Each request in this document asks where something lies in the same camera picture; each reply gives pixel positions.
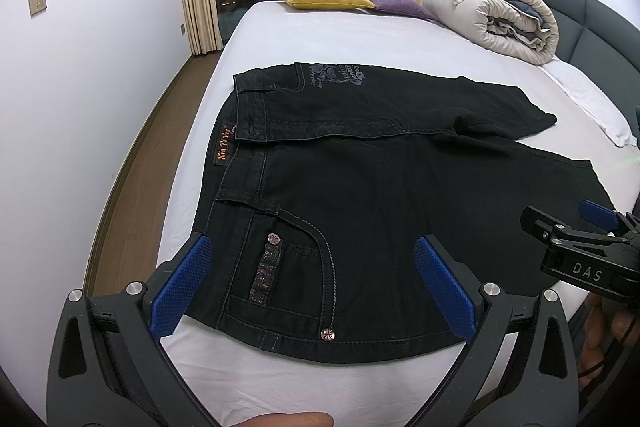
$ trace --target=white bed sheet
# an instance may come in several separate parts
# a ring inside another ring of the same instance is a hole
[[[239,23],[207,87],[176,172],[158,264],[171,259],[190,235],[209,136],[232,90],[233,74],[293,62],[372,64],[518,86],[532,103],[558,117],[555,126],[522,142],[590,159],[616,208],[627,212],[633,207],[640,189],[638,149],[615,147],[535,66],[423,20],[300,11],[281,2],[263,2]],[[571,316],[586,293],[565,283],[556,289]],[[486,391],[499,380],[513,341],[514,335],[505,339]],[[458,344],[412,359],[338,366],[265,353],[189,317],[182,318],[162,345],[198,399],[224,426],[262,413],[303,410],[328,412],[337,427],[401,426],[462,349]]]

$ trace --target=black denim pants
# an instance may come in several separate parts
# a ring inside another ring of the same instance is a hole
[[[572,226],[610,205],[588,161],[517,143],[550,127],[516,88],[345,64],[235,76],[194,221],[212,267],[188,314],[265,351],[319,362],[420,355],[460,340],[413,265],[434,233],[482,282],[555,281],[520,229],[532,204]]]

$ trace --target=black cable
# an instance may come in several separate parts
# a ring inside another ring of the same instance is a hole
[[[629,327],[626,328],[625,334],[622,335],[622,338],[620,339],[620,346],[624,346],[625,341],[628,338],[629,334],[631,333],[631,330],[633,330],[634,326],[636,325],[636,322],[638,321],[638,318],[640,318],[640,315],[638,313],[636,313],[636,315],[634,315],[633,320],[631,321],[631,324],[629,324]],[[610,351],[596,365],[593,365],[592,367],[584,370],[583,372],[578,373],[578,378],[586,377],[587,375],[590,375],[594,371],[598,370],[603,365],[605,365],[607,362],[609,362],[609,360],[612,359],[614,354],[615,354],[615,351]]]

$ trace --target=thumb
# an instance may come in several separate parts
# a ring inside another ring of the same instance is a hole
[[[334,427],[334,419],[325,412],[263,414],[233,427]]]
[[[629,310],[620,310],[618,313],[616,313],[616,316],[613,317],[613,322],[611,323],[611,331],[617,338],[617,340],[621,341],[622,337],[625,336],[627,330],[631,326],[631,322],[633,322],[634,320],[634,317],[635,315]],[[640,337],[640,321],[636,321],[633,330],[630,331],[627,335],[625,346],[634,346],[638,341],[638,337]]]

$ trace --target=human hand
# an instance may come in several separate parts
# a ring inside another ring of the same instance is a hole
[[[334,419],[324,412],[263,414],[233,427],[334,427]]]
[[[584,331],[586,332],[586,338],[584,345],[582,346],[582,353],[580,354],[580,360],[578,362],[578,373],[588,371],[591,367],[600,363],[604,359],[604,352],[602,350],[602,343],[604,336],[609,330],[606,317],[602,312],[601,304],[602,297],[595,293],[589,293],[585,300],[585,304],[591,308],[591,312],[584,323]],[[625,336],[628,328],[631,326],[631,322],[634,319],[634,314],[629,310],[620,310],[613,317],[610,325],[610,331],[613,336],[621,341]],[[640,322],[636,322],[632,331],[626,336],[625,346],[633,346],[640,337]],[[578,379],[580,389],[584,389],[591,383],[591,380],[596,378],[602,372],[602,367],[597,368],[592,373],[585,375]]]

